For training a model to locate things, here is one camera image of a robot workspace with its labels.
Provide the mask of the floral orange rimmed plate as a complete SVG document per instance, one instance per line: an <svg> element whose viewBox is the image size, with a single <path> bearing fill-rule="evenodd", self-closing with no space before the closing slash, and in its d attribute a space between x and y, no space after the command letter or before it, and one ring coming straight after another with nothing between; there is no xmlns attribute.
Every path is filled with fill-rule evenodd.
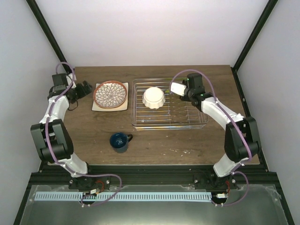
<svg viewBox="0 0 300 225"><path fill-rule="evenodd" d="M93 100L97 106L113 109L121 106L128 96L128 88L119 81L106 81L96 86Z"/></svg>

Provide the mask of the white scalloped bowl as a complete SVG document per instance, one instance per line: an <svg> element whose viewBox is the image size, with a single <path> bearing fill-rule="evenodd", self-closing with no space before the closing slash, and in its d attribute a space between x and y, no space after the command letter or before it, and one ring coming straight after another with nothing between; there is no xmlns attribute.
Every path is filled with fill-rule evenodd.
<svg viewBox="0 0 300 225"><path fill-rule="evenodd" d="M158 87L150 87L144 92L142 102L149 109L158 109L165 103L164 92Z"/></svg>

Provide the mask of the wire dish rack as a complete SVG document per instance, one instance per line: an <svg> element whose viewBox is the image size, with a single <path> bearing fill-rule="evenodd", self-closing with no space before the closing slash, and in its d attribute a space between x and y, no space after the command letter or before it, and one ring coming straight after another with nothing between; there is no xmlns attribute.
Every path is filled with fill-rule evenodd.
<svg viewBox="0 0 300 225"><path fill-rule="evenodd" d="M208 115L200 112L190 102L181 101L178 95L165 93L171 78L135 79L132 84L131 123L137 130L201 129ZM165 94L165 103L158 109L149 109L142 102L144 92L158 87Z"/></svg>

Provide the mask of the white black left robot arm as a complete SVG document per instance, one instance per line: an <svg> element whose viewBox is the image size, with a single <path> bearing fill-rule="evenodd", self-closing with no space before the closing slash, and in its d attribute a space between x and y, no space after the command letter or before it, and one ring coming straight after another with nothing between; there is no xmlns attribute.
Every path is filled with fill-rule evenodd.
<svg viewBox="0 0 300 225"><path fill-rule="evenodd" d="M77 85L73 74L54 74L53 86L47 97L48 107L42 120L30 128L41 161L63 167L85 189L95 186L96 178L88 173L89 165L74 153L72 139L64 125L71 104L91 93L91 85L84 81Z"/></svg>

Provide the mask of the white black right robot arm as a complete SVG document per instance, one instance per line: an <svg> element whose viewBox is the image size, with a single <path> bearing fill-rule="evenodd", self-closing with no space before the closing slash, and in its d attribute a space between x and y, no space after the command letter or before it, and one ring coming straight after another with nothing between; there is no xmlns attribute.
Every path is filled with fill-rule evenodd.
<svg viewBox="0 0 300 225"><path fill-rule="evenodd" d="M225 153L214 164L214 173L208 177L209 185L218 189L224 185L226 176L234 174L261 150L258 126L253 117L244 117L222 104L206 75L193 69L190 72L182 82L186 88L180 94L180 99L191 102L192 106L210 116L225 131Z"/></svg>

